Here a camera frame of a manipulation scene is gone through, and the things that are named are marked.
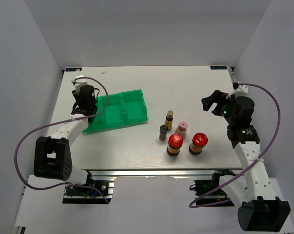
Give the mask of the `pink cap spice jar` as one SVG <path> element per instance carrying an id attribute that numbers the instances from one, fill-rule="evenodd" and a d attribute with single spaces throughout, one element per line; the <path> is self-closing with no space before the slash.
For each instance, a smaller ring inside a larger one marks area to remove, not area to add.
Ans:
<path id="1" fill-rule="evenodd" d="M 185 136 L 187 134 L 187 129 L 188 129 L 188 123 L 185 121 L 181 121 L 175 130 L 175 134 L 179 134 L 183 138 L 185 138 Z"/>

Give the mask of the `red cap sauce jar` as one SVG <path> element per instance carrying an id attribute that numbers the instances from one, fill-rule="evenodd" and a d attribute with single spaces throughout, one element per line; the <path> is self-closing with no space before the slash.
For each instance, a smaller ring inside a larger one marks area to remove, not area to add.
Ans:
<path id="1" fill-rule="evenodd" d="M 168 139 L 167 153 L 171 156 L 177 156 L 183 145 L 183 141 L 180 134 L 172 134 Z"/>
<path id="2" fill-rule="evenodd" d="M 189 145 L 190 153 L 193 155 L 199 155 L 207 143 L 208 137 L 204 133 L 196 133 L 192 138 L 191 144 Z"/>

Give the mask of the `yellow label gold cap bottle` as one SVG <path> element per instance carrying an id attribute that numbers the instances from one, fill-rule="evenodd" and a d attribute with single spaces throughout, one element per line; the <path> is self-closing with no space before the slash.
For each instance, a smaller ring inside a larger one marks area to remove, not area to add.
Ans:
<path id="1" fill-rule="evenodd" d="M 165 118 L 165 122 L 164 124 L 167 126 L 168 128 L 168 131 L 170 131 L 172 129 L 172 125 L 173 125 L 173 115 L 174 115 L 174 112 L 172 110 L 169 110 L 167 112 L 167 116 Z"/>

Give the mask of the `black cap pepper jar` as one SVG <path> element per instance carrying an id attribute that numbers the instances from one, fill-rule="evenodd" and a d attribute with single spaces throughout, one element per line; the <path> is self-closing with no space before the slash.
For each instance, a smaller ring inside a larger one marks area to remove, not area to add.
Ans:
<path id="1" fill-rule="evenodd" d="M 167 138 L 168 126 L 163 124 L 159 128 L 159 140 L 164 141 Z"/>

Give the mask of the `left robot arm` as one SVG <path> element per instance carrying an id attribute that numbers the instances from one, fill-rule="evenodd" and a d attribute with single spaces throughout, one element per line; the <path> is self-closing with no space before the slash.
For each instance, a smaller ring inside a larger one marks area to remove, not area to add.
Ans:
<path id="1" fill-rule="evenodd" d="M 70 146 L 86 130 L 97 112 L 95 88 L 83 85 L 73 92 L 76 102 L 71 117 L 73 121 L 63 124 L 56 132 L 47 137 L 39 137 L 35 146 L 34 175 L 49 179 L 58 179 L 77 184 L 84 195 L 93 191 L 94 183 L 88 179 L 88 172 L 73 166 Z"/>

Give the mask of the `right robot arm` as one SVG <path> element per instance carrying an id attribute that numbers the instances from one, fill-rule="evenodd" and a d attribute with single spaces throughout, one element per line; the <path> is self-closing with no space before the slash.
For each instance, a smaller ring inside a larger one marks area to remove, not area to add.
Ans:
<path id="1" fill-rule="evenodd" d="M 260 157 L 259 136 L 251 124 L 255 107 L 253 100 L 215 90 L 201 101 L 204 111 L 215 103 L 212 113 L 227 121 L 227 136 L 239 158 L 247 185 L 243 187 L 237 176 L 223 175 L 212 180 L 212 191 L 218 195 L 225 192 L 238 206 L 237 219 L 242 230 L 279 232 L 291 208 L 274 191 Z"/>

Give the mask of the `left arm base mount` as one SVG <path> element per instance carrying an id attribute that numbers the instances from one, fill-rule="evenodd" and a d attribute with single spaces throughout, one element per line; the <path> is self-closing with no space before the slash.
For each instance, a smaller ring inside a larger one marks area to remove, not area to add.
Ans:
<path id="1" fill-rule="evenodd" d="M 92 188 L 81 188 L 73 185 L 67 185 L 64 190 L 63 204 L 103 204 L 107 205 L 111 201 L 114 192 L 114 181 L 112 177 L 93 177 L 93 180 L 87 182 L 87 186 Z"/>

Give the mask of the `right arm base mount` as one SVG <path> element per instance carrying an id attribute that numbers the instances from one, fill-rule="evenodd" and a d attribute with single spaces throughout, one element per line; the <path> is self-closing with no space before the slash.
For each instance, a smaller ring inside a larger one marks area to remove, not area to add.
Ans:
<path id="1" fill-rule="evenodd" d="M 189 187 L 191 191 L 195 192 L 197 197 L 205 194 L 206 192 L 219 186 L 219 179 L 224 176 L 229 176 L 229 178 L 234 177 L 235 173 L 229 169 L 216 170 L 211 179 L 197 179 L 194 180 L 194 183 Z M 216 207 L 233 207 L 234 204 L 228 198 L 227 194 L 219 189 L 216 192 L 204 197 L 203 199 L 196 202 L 196 205 L 208 205 L 211 206 L 211 203 L 218 203 Z"/>

